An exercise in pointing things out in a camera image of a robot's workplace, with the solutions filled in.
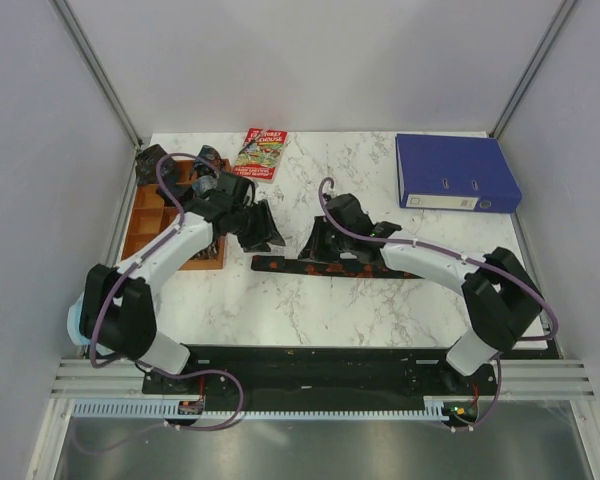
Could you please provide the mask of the black tie orange flowers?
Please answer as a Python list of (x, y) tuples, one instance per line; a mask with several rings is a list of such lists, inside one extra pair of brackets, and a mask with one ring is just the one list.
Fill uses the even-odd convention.
[(324, 276), (332, 278), (419, 279), (408, 272), (391, 270), (384, 266), (364, 264), (354, 259), (324, 263), (285, 258), (283, 256), (255, 255), (251, 270), (256, 272)]

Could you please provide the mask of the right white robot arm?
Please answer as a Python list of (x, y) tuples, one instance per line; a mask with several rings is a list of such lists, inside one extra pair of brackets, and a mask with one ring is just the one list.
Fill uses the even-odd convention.
[(463, 392), (474, 373), (520, 342), (548, 341), (553, 330), (527, 330), (550, 307), (511, 251), (498, 247), (476, 259), (416, 238), (391, 222), (374, 223), (352, 194), (319, 196), (323, 214), (315, 218), (302, 258), (335, 263), (342, 256), (432, 281), (461, 296), (470, 327), (446, 352), (438, 381), (447, 392)]

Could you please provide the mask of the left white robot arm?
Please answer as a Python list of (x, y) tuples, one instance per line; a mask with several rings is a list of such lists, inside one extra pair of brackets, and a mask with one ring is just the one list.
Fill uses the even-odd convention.
[(227, 235), (245, 252), (285, 244), (268, 202), (255, 192), (252, 180), (223, 172), (214, 188), (177, 204), (174, 221), (141, 250), (116, 266), (91, 268), (77, 331), (89, 340), (94, 367), (123, 357), (165, 372), (178, 393), (196, 388), (200, 371), (188, 362), (188, 348), (159, 330), (154, 298), (188, 260)]

